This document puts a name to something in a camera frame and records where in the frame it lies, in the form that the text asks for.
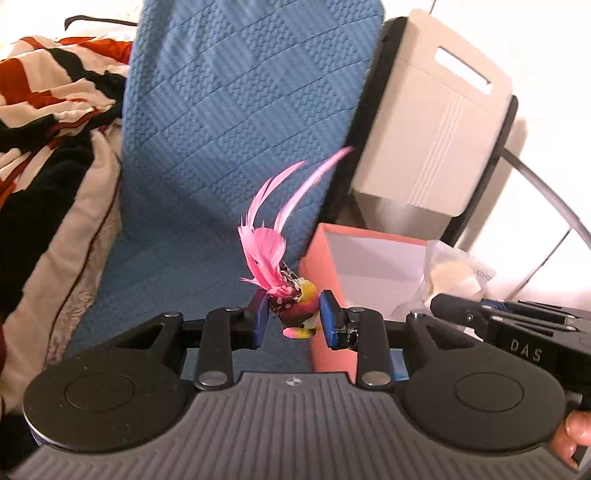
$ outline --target beige object in plastic bag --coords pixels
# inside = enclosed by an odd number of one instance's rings
[[[439,240],[427,242],[423,280],[413,299],[396,307],[392,319],[403,322],[411,310],[430,313],[431,300],[447,293],[480,301],[495,271],[458,248]]]

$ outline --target open cardboard box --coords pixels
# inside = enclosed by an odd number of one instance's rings
[[[299,273],[319,291],[332,290],[342,307],[363,306],[389,319],[417,291],[425,248],[423,240],[321,223]],[[355,381],[356,353],[332,351],[318,334],[311,341],[311,355],[315,371],[345,371]]]

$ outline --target checkered pattern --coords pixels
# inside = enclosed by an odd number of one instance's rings
[[[148,0],[124,102],[125,236],[78,347],[105,324],[113,334],[166,309],[248,301],[240,218],[265,179],[307,160],[261,209],[270,224],[343,146],[381,24],[379,0]],[[285,227],[288,262],[328,181]]]

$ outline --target white floor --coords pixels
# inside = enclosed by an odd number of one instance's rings
[[[74,15],[137,22],[142,0],[0,0],[0,50],[27,35],[64,36],[64,20]]]

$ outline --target colorful bird ornament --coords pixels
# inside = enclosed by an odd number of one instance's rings
[[[253,279],[241,278],[241,280],[253,283],[267,291],[269,307],[283,324],[283,335],[286,337],[306,339],[314,336],[319,319],[320,296],[311,281],[299,277],[282,261],[286,243],[281,236],[281,230],[306,192],[352,150],[352,147],[342,148],[322,162],[279,210],[273,228],[264,225],[255,228],[256,213],[262,203],[289,175],[306,162],[296,163],[276,177],[268,179],[252,199],[246,219],[243,219],[238,227],[246,264],[254,276]]]

